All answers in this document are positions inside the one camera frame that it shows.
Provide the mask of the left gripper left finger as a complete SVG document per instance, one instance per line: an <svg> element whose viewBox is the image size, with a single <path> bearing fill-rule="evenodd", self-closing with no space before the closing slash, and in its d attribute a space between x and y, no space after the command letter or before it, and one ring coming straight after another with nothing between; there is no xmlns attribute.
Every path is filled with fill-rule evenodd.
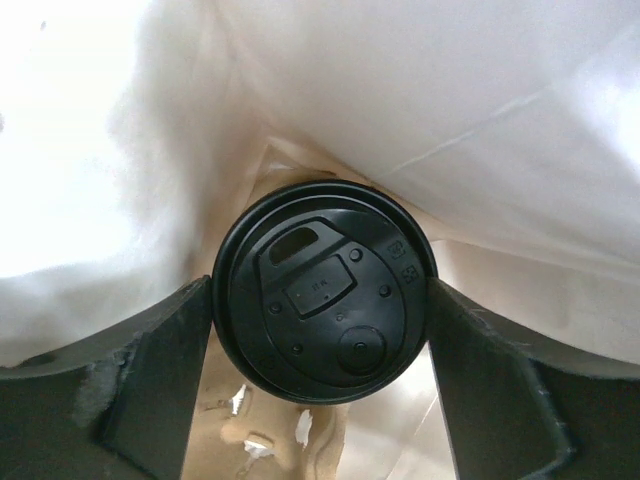
<svg viewBox="0 0 640 480"><path fill-rule="evenodd" d="M4 479L178 479L212 324L204 276L1 370Z"/></svg>

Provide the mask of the single brown pulp carrier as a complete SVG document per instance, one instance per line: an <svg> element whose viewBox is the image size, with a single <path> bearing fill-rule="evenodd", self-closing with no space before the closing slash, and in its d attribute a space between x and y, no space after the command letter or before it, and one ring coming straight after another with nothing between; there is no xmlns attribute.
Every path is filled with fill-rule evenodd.
<svg viewBox="0 0 640 480"><path fill-rule="evenodd" d="M181 477L335 479L347 405L291 403L250 383L208 343Z"/></svg>

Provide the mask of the brown paper takeout bag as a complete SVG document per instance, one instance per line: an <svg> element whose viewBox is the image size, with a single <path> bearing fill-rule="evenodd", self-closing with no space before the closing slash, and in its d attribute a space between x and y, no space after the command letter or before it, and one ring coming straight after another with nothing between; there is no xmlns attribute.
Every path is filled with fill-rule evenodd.
<svg viewBox="0 0 640 480"><path fill-rule="evenodd" d="M1 370L204 276L219 340L227 233L317 180L397 201L480 306L639 367L637 2L5 1ZM296 404L349 407L335 479L460 479L428 326L379 391Z"/></svg>

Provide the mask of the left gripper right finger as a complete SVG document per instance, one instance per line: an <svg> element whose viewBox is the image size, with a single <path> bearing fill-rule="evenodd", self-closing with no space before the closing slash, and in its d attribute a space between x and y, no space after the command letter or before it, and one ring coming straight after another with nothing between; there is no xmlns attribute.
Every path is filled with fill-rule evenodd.
<svg viewBox="0 0 640 480"><path fill-rule="evenodd" d="M458 478L638 478L638 365L551 339L441 280L427 294Z"/></svg>

